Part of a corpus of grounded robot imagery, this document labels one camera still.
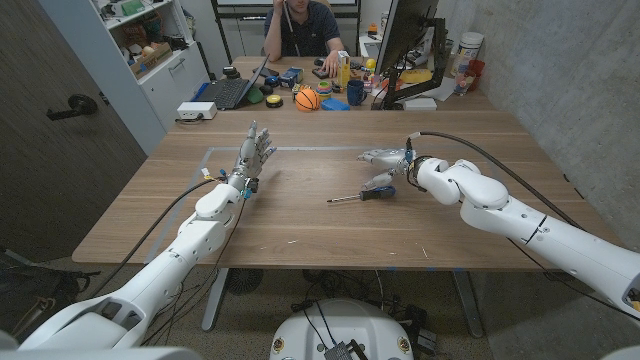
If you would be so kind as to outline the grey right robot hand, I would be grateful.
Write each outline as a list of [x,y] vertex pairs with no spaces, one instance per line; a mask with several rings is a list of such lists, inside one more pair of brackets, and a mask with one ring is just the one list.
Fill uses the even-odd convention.
[[357,157],[358,161],[371,164],[382,173],[365,182],[362,190],[373,190],[391,184],[396,175],[406,175],[409,162],[406,160],[406,150],[400,149],[373,149],[363,152]]

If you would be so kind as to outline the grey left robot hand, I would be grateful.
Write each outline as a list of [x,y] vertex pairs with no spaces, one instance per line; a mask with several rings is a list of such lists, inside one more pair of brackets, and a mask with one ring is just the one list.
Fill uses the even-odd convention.
[[228,182],[257,178],[264,163],[276,150],[276,147],[271,146],[268,129],[264,128],[258,132],[257,122],[253,121],[240,147],[232,172],[228,176]]

